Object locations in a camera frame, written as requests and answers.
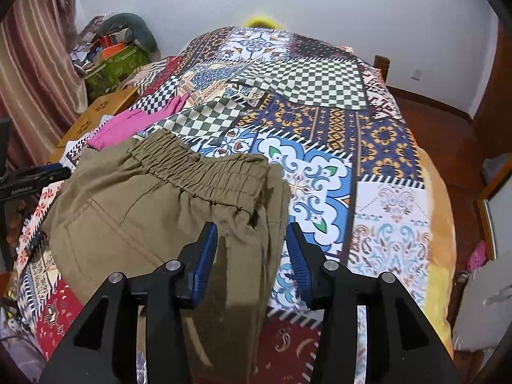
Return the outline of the wooden wardrobe door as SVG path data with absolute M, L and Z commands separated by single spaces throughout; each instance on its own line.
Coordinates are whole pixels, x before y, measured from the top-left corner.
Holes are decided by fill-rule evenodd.
M 511 152 L 511 32 L 502 23 L 498 24 L 490 78 L 472 121 L 472 132 L 486 159 L 495 159 Z M 511 160 L 507 159 L 475 200 L 489 260 L 496 258 L 497 251 L 488 204 L 510 175 Z

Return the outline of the wooden bedside table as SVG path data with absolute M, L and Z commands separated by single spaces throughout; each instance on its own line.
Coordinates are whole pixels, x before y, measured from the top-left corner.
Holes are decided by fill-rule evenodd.
M 130 107 L 139 97 L 137 88 L 127 88 L 111 94 L 98 97 L 84 113 L 75 121 L 67 133 L 56 144 L 48 159 L 49 163 L 56 163 L 62 157 L 66 144 L 72 140 L 80 139 L 85 133 L 96 129 L 100 125 L 103 115 L 116 115 Z

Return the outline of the olive khaki pants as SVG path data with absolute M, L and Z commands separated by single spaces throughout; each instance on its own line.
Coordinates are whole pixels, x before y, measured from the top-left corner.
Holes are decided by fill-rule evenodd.
M 206 222 L 219 245 L 206 295 L 182 318 L 196 376 L 248 382 L 284 244 L 290 188 L 262 154 L 206 157 L 167 130 L 87 149 L 46 215 L 56 267 L 86 302 L 108 275 L 152 272 Z

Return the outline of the orange box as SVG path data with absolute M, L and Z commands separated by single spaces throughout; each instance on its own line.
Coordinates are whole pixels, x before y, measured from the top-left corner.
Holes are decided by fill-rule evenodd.
M 101 38 L 101 57 L 103 60 L 109 59 L 111 56 L 116 55 L 124 50 L 126 44 L 118 42 L 114 36 L 103 36 Z

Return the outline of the striped brown curtain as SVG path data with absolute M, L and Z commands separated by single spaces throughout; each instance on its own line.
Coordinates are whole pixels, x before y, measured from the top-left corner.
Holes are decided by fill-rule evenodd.
M 70 59 L 76 0 L 13 0 L 1 19 L 1 116 L 9 168 L 43 164 L 88 106 Z

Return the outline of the green patterned bag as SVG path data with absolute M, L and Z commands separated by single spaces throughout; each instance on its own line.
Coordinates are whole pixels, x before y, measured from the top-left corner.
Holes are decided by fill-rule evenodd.
M 148 63 L 148 53 L 135 45 L 130 45 L 110 56 L 84 77 L 89 101 L 116 91 L 138 67 Z

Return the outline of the pink slipper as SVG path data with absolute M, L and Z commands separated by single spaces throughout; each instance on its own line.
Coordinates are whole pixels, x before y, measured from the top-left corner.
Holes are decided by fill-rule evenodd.
M 468 272 L 476 271 L 484 266 L 487 261 L 486 242 L 481 240 L 468 257 L 466 269 Z

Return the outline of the grey plush pillow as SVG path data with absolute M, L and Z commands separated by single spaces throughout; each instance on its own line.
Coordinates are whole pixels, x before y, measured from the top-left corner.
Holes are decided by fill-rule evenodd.
M 101 37 L 125 30 L 125 37 L 137 42 L 146 52 L 158 50 L 158 44 L 146 22 L 133 13 L 119 13 L 104 20 L 98 28 L 97 34 Z

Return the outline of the pink folded garment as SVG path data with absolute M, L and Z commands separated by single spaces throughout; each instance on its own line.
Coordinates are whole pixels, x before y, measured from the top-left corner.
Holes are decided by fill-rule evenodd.
M 163 109 L 152 114 L 140 109 L 124 111 L 108 121 L 87 144 L 97 151 L 120 144 L 156 122 L 181 112 L 189 96 L 189 93 L 174 96 Z

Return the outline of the orange yellow blanket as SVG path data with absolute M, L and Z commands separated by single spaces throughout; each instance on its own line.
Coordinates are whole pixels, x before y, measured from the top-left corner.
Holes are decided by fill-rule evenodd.
M 448 321 L 450 296 L 456 269 L 456 230 L 450 197 L 429 154 L 417 149 L 427 195 L 429 257 L 423 313 L 450 354 L 454 353 Z

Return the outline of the yellow pillow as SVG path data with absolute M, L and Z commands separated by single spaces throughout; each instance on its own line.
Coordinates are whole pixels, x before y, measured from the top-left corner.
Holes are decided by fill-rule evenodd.
M 243 23 L 243 26 L 246 28 L 262 28 L 262 29 L 277 29 L 283 30 L 284 27 L 282 24 L 272 19 L 271 17 L 257 15 L 249 17 Z

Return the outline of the wooden bed post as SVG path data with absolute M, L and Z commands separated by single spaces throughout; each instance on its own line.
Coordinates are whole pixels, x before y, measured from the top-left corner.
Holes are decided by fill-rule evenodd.
M 373 67 L 379 70 L 384 82 L 387 82 L 387 77 L 390 68 L 390 59 L 386 56 L 374 56 Z

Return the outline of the white wall socket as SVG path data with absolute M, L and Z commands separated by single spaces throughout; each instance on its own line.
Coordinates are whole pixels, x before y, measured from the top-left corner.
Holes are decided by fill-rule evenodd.
M 422 71 L 420 69 L 415 68 L 414 70 L 412 70 L 411 78 L 413 80 L 419 81 L 421 78 L 421 75 L 422 75 Z

